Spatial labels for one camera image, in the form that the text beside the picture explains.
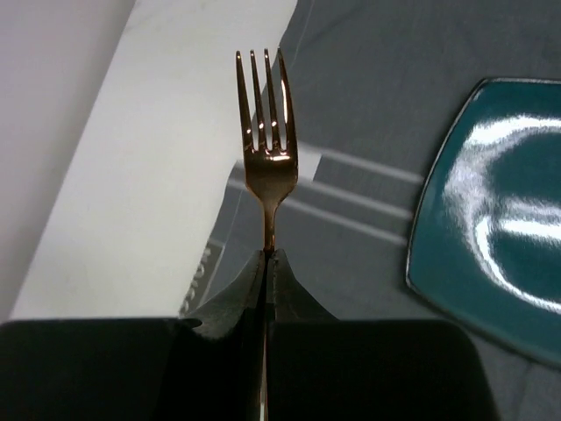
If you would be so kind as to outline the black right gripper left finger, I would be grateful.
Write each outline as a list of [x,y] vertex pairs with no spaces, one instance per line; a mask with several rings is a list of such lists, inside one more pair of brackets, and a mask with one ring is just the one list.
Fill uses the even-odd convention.
[[266,256],[184,317],[1,327],[4,420],[263,420]]

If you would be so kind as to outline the teal square plate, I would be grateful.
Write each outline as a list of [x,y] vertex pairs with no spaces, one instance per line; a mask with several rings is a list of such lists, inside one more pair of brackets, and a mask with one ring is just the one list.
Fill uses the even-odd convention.
[[473,88],[423,184],[405,279],[461,324],[559,366],[559,81]]

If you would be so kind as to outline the grey striped placemat cloth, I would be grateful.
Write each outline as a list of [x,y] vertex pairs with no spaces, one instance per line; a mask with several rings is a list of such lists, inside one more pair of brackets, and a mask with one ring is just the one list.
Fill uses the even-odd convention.
[[495,420],[557,420],[560,364],[461,324],[406,283],[411,226],[451,123],[487,78],[560,83],[557,1],[300,1],[281,41],[301,150],[278,214],[297,281],[336,319],[437,319],[475,345]]

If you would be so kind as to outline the copper fork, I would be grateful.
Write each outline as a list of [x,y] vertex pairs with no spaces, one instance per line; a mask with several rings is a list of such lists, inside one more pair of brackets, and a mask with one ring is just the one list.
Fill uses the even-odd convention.
[[259,72],[255,52],[250,52],[252,88],[255,113],[251,114],[245,84],[242,54],[236,52],[236,76],[238,87],[238,108],[242,130],[245,185],[259,201],[263,216],[263,247],[258,253],[258,268],[250,289],[248,309],[243,321],[244,332],[249,336],[244,340],[247,378],[247,418],[266,419],[266,272],[268,259],[275,249],[275,216],[282,201],[293,191],[298,181],[298,152],[295,135],[295,118],[292,106],[287,70],[282,54],[278,54],[280,84],[284,107],[284,127],[286,144],[281,144],[280,121],[277,116],[273,89],[270,54],[264,51],[266,86],[271,129],[266,128]]

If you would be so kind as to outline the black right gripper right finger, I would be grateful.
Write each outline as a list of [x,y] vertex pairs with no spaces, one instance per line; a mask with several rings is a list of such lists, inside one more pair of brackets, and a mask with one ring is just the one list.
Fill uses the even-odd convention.
[[495,420],[475,345],[437,319],[341,321],[295,278],[283,250],[266,274],[272,420]]

